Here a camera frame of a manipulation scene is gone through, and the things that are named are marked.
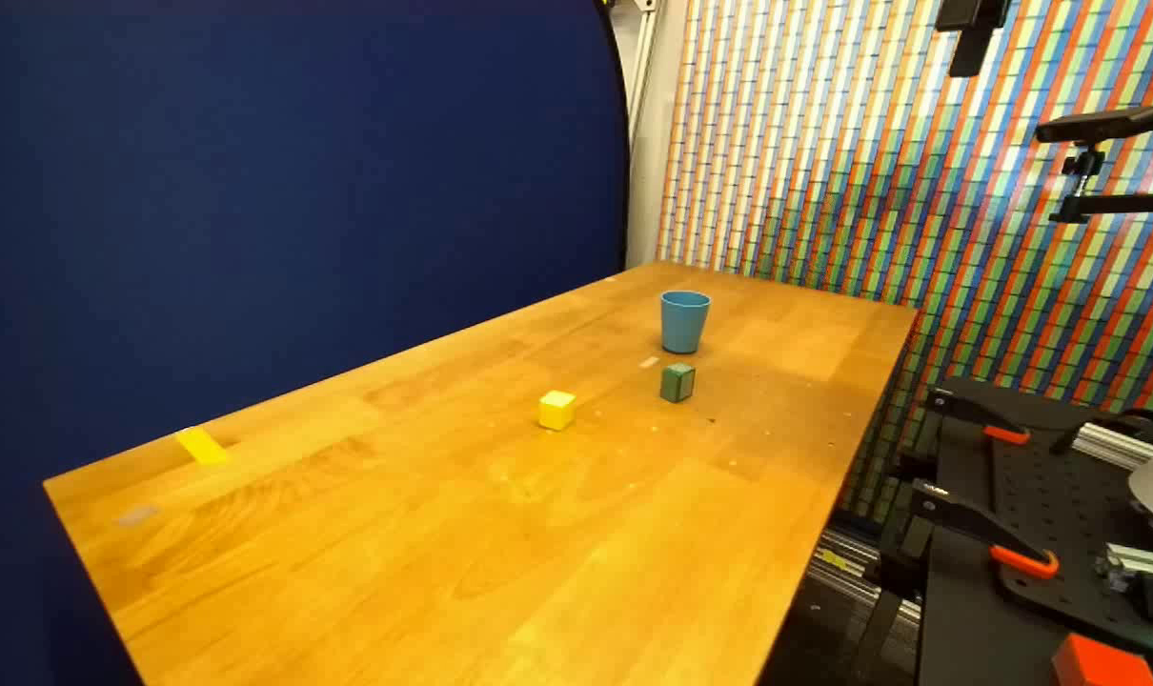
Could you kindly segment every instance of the table top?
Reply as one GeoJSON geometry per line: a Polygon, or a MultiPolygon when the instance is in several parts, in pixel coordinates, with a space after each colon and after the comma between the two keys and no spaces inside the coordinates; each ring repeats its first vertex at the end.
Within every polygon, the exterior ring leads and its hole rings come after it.
{"type": "Polygon", "coordinates": [[[752,684],[913,316],[646,265],[46,493],[151,685],[752,684]],[[668,289],[711,296],[694,355],[668,289]]]}
{"type": "MultiPolygon", "coordinates": [[[[973,379],[945,382],[948,391],[1003,408],[1004,415],[1034,425],[1069,427],[1098,415],[1095,409],[1061,404],[973,379]]],[[[935,442],[935,422],[925,423],[921,448],[935,442]]],[[[1035,440],[1061,432],[1033,430],[1035,440]]],[[[992,506],[989,453],[978,425],[947,420],[936,466],[936,484],[971,503],[992,506]]],[[[1000,595],[985,544],[935,529],[928,556],[928,587],[920,617],[920,685],[1047,686],[1052,655],[1068,628],[1038,609],[1000,595]]]]}

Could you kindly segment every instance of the blue cup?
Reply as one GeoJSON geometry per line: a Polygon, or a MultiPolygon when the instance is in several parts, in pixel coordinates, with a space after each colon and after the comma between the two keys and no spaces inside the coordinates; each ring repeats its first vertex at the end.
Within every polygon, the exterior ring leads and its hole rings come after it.
{"type": "Polygon", "coordinates": [[[662,293],[661,347],[684,355],[699,350],[710,304],[711,299],[695,291],[662,293]]]}

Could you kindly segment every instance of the blue backdrop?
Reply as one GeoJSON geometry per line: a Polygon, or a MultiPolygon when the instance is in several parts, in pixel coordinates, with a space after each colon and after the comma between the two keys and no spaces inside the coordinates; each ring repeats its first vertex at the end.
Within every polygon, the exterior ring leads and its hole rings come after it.
{"type": "Polygon", "coordinates": [[[130,677],[42,480],[621,265],[597,1],[171,5],[0,5],[0,684],[130,677]]]}

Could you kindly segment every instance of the wooden block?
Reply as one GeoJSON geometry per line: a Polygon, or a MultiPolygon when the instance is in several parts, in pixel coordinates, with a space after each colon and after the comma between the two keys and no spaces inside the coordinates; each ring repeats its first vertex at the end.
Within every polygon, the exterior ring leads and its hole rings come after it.
{"type": "Polygon", "coordinates": [[[694,393],[694,368],[673,363],[661,370],[661,397],[671,404],[681,404],[694,393]]]}
{"type": "Polygon", "coordinates": [[[565,425],[572,424],[575,400],[576,395],[564,391],[547,392],[547,395],[538,398],[538,424],[562,431],[565,425]]]}
{"type": "Polygon", "coordinates": [[[1080,634],[1063,640],[1052,664],[1060,686],[1153,686],[1152,670],[1141,656],[1080,634]]]}

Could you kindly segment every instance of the green cube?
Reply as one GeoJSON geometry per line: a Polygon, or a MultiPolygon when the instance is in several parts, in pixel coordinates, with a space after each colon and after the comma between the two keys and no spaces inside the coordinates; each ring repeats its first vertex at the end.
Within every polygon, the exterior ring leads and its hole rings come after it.
{"type": "Polygon", "coordinates": [[[661,370],[661,397],[671,404],[681,404],[694,393],[694,368],[683,363],[661,370]]]}

